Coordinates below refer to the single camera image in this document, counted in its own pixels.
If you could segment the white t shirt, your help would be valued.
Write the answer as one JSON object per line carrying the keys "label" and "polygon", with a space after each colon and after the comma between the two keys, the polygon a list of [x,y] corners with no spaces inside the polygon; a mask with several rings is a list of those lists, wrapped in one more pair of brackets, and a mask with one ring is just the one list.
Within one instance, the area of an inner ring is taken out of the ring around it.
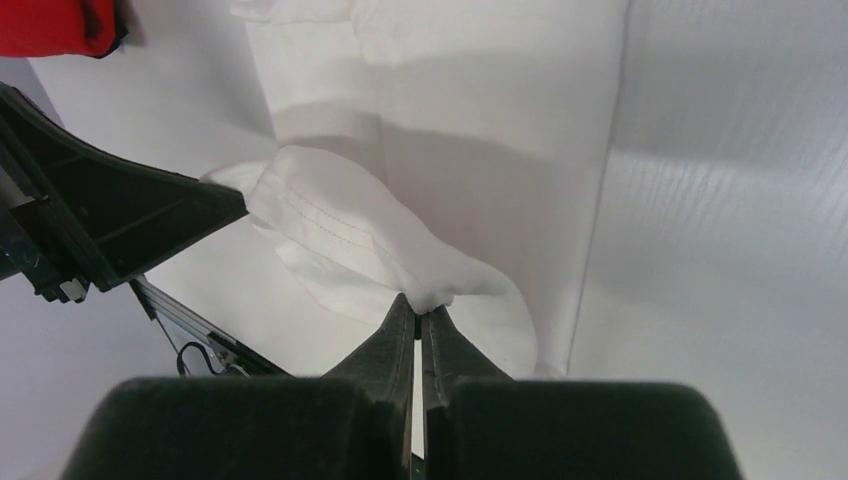
{"label": "white t shirt", "polygon": [[225,167],[332,318],[446,306],[514,377],[567,369],[625,1],[234,1],[280,150]]}

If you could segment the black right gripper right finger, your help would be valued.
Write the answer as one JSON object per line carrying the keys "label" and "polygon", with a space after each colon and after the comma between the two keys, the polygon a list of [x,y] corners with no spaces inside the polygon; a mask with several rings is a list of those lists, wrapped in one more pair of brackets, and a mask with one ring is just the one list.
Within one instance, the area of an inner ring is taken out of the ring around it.
{"label": "black right gripper right finger", "polygon": [[719,415],[673,383],[516,380],[454,325],[421,319],[430,479],[738,479]]}

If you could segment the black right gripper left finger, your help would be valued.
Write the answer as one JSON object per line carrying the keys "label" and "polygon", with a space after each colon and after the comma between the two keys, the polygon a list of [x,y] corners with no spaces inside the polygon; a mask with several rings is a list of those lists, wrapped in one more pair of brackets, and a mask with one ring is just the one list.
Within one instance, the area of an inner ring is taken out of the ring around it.
{"label": "black right gripper left finger", "polygon": [[143,378],[88,422],[66,479],[409,479],[415,314],[398,296],[320,377]]}

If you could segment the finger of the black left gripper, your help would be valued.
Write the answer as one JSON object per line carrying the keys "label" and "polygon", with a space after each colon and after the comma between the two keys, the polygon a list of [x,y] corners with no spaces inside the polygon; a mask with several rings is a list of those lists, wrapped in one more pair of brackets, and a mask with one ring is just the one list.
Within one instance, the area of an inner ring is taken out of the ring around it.
{"label": "finger of the black left gripper", "polygon": [[1,86],[1,277],[49,302],[111,290],[246,215],[241,193],[102,151]]}

